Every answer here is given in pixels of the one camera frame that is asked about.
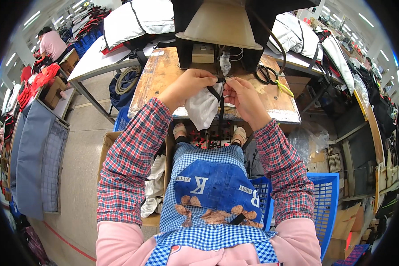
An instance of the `shoe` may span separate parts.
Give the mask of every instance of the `shoe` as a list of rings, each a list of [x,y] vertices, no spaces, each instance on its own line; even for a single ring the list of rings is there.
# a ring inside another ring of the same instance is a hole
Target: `shoe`
[[[236,141],[239,144],[241,144],[241,146],[243,146],[246,138],[247,137],[245,134],[245,129],[243,129],[242,127],[238,127],[234,132],[234,136],[232,137],[231,143],[234,143],[234,141]]]
[[[173,135],[174,135],[175,139],[177,139],[177,137],[180,137],[180,136],[186,137],[185,125],[183,125],[183,123],[179,123],[179,124],[175,125],[174,129],[173,129]]]

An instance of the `plaid sleeve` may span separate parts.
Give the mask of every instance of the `plaid sleeve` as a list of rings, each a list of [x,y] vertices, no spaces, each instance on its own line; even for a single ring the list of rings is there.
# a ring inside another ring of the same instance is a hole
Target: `plaid sleeve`
[[[314,185],[296,149],[274,119],[255,131],[254,137],[263,170],[272,183],[275,225],[290,218],[313,220]]]
[[[169,109],[152,98],[111,146],[97,189],[97,222],[142,224],[140,204],[145,198],[145,180],[170,121]]]

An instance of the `plastic bag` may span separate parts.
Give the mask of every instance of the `plastic bag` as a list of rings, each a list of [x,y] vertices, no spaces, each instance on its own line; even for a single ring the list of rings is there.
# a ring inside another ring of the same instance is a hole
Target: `plastic bag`
[[[363,104],[365,104],[365,107],[368,108],[369,98],[368,98],[368,91],[365,87],[365,83],[362,81],[361,77],[358,74],[353,75],[353,80],[355,83],[356,91],[361,95],[362,102]]]
[[[330,136],[321,125],[303,122],[288,136],[288,142],[297,150],[305,166],[309,163],[311,155],[327,148]]]

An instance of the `worker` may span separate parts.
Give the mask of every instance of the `worker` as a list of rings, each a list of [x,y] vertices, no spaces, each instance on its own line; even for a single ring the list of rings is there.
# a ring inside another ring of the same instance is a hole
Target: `worker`
[[[28,66],[25,66],[24,64],[21,65],[21,84],[23,84],[23,82],[26,80],[28,81],[28,79],[31,77],[31,65],[28,64]]]
[[[245,130],[238,128],[229,146],[201,149],[186,143],[185,127],[178,124],[160,218],[164,233],[143,241],[145,180],[172,113],[217,82],[210,72],[188,69],[143,106],[108,151],[97,190],[96,265],[321,264],[313,222],[314,184],[305,165],[251,83],[225,79],[224,101],[234,104],[254,131],[272,184],[275,231],[263,231],[258,193],[246,176],[241,148]]]
[[[68,53],[67,45],[61,39],[59,33],[50,27],[44,27],[39,32],[40,54],[44,58],[50,55],[54,63],[60,63]]]

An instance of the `pink shirt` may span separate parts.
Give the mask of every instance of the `pink shirt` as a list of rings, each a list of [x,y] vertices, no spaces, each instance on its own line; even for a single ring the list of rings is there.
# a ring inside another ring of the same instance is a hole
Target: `pink shirt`
[[[43,52],[46,52],[46,54],[51,54],[52,60],[56,61],[56,59],[62,55],[66,48],[67,45],[56,31],[49,31],[48,33],[43,34],[43,39],[40,42],[41,54]]]
[[[155,239],[143,242],[140,227],[133,223],[100,221],[96,241],[96,266],[143,266],[154,250]],[[282,221],[275,229],[278,233],[270,239],[278,261],[284,266],[322,265],[321,248],[315,225],[308,218]],[[231,248],[202,251],[188,246],[174,247],[167,266],[251,266],[260,264],[253,244],[240,244]]]

